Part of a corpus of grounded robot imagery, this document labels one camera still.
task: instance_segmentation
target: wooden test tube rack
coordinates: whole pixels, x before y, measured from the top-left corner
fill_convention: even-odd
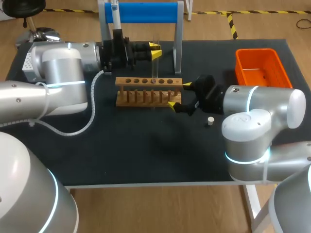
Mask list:
[[[116,106],[118,107],[169,107],[168,101],[181,103],[181,78],[130,78],[116,77],[119,87]],[[172,88],[168,91],[142,90],[136,87]]]

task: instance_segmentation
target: blue handle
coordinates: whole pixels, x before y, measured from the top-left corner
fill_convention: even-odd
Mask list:
[[[121,23],[177,23],[177,2],[119,2]],[[113,23],[111,4],[105,3],[106,23]]]

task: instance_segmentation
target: orange plastic crate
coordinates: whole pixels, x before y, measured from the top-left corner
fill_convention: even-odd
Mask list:
[[[236,57],[239,85],[292,88],[275,50],[242,49],[236,51]]]

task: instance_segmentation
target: black table mat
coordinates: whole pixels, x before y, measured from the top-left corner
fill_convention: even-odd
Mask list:
[[[163,56],[159,77],[173,74],[172,42],[161,42]],[[31,44],[24,44],[12,63],[7,80],[26,82],[22,65]],[[237,84],[235,51],[241,48],[273,48],[277,51],[294,88],[307,97],[303,124],[283,131],[274,144],[310,140],[311,93],[285,40],[184,41],[183,82],[200,74],[212,74],[216,82]],[[86,77],[89,90],[92,77]],[[22,123],[2,128],[23,142],[64,185],[122,183],[232,181],[221,135],[223,116],[197,110],[192,117],[170,108],[116,108],[115,76],[150,77],[151,65],[139,63],[134,71],[118,70],[102,76],[95,87],[96,117],[91,127],[74,137],[62,137],[49,129]],[[182,91],[182,101],[194,94]],[[204,127],[207,117],[215,123]],[[90,104],[83,113],[43,118],[57,129],[72,132],[89,120]]]

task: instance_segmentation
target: small white cylinder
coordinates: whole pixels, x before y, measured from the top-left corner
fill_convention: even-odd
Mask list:
[[[207,123],[208,123],[208,125],[213,125],[214,121],[215,121],[215,119],[214,119],[212,116],[210,116],[209,118],[207,118]]]

